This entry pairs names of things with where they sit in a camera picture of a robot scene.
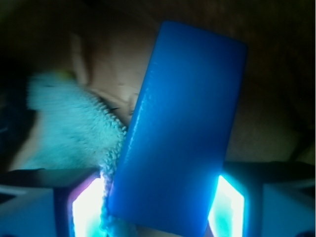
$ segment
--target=light blue towel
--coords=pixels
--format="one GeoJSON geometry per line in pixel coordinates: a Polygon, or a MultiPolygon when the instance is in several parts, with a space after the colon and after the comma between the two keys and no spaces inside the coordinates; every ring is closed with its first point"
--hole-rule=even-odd
{"type": "Polygon", "coordinates": [[[133,225],[110,216],[107,194],[117,168],[126,127],[93,94],[69,75],[34,75],[28,87],[28,106],[40,113],[38,152],[22,168],[100,167],[106,180],[102,228],[109,236],[136,236],[133,225]]]}

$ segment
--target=blue plastic block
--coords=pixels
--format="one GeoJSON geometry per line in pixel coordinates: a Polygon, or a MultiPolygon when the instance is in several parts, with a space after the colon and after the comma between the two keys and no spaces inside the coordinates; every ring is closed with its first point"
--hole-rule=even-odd
{"type": "Polygon", "coordinates": [[[237,107],[246,45],[164,22],[121,152],[109,210],[202,237],[237,107]]]}

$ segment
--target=blue rectangular object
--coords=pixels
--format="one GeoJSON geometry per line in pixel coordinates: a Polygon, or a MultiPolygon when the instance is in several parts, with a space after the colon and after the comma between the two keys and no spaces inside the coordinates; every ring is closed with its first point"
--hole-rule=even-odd
{"type": "Polygon", "coordinates": [[[113,215],[181,236],[204,235],[246,52],[239,41],[162,24],[109,196],[113,215]]]}

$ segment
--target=purple light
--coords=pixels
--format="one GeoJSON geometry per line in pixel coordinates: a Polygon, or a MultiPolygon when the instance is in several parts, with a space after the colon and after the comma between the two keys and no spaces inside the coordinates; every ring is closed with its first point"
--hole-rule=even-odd
{"type": "Polygon", "coordinates": [[[76,237],[104,237],[100,229],[103,206],[104,179],[97,178],[73,202],[74,230],[76,237]]]}

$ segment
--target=glowing light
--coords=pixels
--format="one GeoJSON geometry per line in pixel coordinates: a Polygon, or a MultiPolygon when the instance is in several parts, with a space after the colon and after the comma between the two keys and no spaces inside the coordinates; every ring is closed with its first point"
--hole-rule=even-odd
{"type": "Polygon", "coordinates": [[[244,196],[219,176],[208,222],[215,237],[242,237],[244,196]]]}
{"type": "Polygon", "coordinates": [[[104,237],[100,229],[104,180],[97,178],[73,202],[76,237],[104,237]]]}

